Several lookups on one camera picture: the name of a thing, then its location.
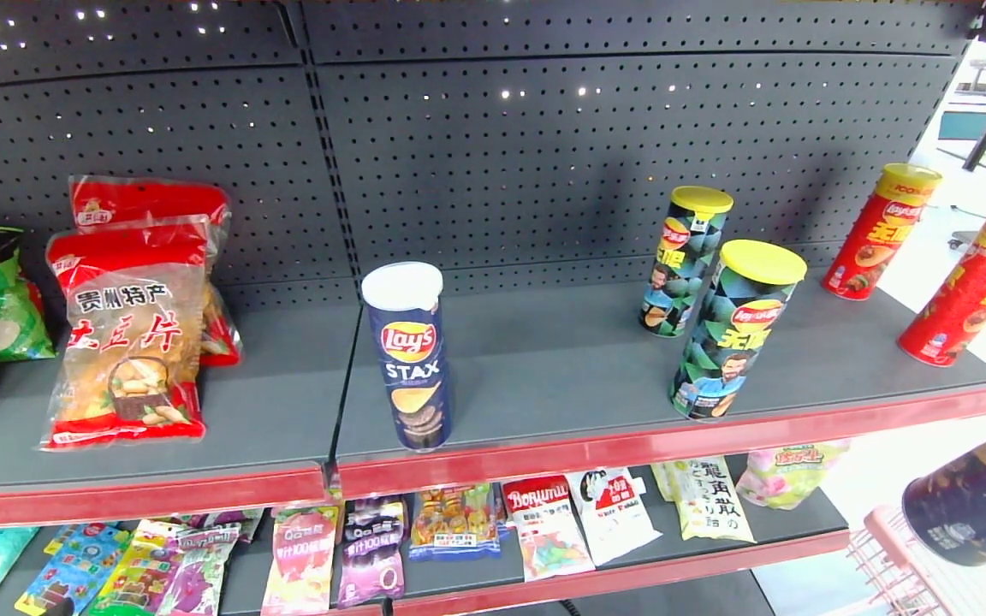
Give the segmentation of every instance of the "red chip can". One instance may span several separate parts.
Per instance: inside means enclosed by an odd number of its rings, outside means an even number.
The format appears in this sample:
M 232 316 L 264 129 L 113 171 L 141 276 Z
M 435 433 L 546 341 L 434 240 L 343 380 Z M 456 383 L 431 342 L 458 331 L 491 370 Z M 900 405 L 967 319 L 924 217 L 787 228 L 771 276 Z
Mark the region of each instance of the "red chip can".
M 914 164 L 885 165 L 824 278 L 824 288 L 844 299 L 870 297 L 941 181 L 939 173 Z
M 949 366 L 986 323 L 986 222 L 938 293 L 897 342 L 932 366 Z

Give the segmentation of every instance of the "shopping cart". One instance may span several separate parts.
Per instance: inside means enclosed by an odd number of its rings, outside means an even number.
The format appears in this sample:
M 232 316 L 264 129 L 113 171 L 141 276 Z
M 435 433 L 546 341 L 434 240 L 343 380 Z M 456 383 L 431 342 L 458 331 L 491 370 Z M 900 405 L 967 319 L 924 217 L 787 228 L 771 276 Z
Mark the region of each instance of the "shopping cart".
M 876 595 L 832 616 L 986 616 L 986 565 L 957 566 L 936 557 L 898 507 L 878 507 L 864 522 L 846 554 L 858 562 Z

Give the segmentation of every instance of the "chip canister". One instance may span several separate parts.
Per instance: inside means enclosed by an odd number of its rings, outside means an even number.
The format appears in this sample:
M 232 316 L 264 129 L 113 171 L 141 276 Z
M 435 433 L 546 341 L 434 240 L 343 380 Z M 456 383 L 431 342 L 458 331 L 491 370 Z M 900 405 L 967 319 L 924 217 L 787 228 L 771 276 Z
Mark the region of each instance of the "chip canister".
M 443 274 L 428 263 L 391 263 L 365 276 L 360 291 L 399 441 L 431 451 L 451 432 L 439 311 Z

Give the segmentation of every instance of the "upper shelf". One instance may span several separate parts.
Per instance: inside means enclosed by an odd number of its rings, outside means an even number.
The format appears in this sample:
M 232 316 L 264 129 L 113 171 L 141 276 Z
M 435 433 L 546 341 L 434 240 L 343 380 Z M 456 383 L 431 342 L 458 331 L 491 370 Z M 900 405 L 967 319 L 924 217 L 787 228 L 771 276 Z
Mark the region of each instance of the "upper shelf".
M 1 367 L 0 525 L 324 500 L 358 316 L 355 303 L 239 315 L 246 358 L 202 371 L 199 443 L 40 452 L 59 359 Z
M 336 458 L 346 498 L 826 441 L 986 413 L 986 364 L 930 367 L 896 347 L 912 312 L 886 293 L 798 287 L 728 417 L 677 416 L 681 341 L 635 320 L 642 283 L 443 298 L 454 433 L 401 448 L 371 332 L 357 335 Z

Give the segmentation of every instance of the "red snack bag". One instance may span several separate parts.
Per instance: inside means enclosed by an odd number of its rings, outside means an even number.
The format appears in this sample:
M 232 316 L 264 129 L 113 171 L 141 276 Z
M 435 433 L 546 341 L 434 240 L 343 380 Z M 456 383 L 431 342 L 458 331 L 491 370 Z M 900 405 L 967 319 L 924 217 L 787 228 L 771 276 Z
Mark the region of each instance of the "red snack bag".
M 223 243 L 227 241 L 230 208 L 227 194 L 208 184 L 159 179 L 110 178 L 104 175 L 71 175 L 71 211 L 74 225 L 92 233 L 117 222 L 152 223 L 159 219 L 205 215 L 212 251 L 207 260 L 208 276 Z M 230 366 L 242 359 L 242 339 L 227 312 L 223 297 L 207 285 L 204 307 L 204 339 L 200 343 L 204 366 Z
M 51 238 L 71 335 L 43 449 L 204 436 L 196 373 L 207 246 L 204 216 Z

